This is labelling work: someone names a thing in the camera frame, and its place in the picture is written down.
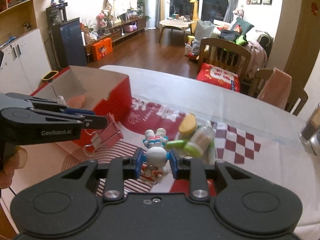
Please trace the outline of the person's left hand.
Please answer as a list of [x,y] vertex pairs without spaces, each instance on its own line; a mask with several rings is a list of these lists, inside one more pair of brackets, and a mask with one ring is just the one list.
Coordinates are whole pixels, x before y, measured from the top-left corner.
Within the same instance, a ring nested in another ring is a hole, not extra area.
[[26,149],[21,146],[16,146],[16,152],[13,156],[3,162],[3,168],[0,175],[0,188],[7,189],[12,184],[12,179],[15,170],[19,170],[25,167],[28,160],[28,153]]

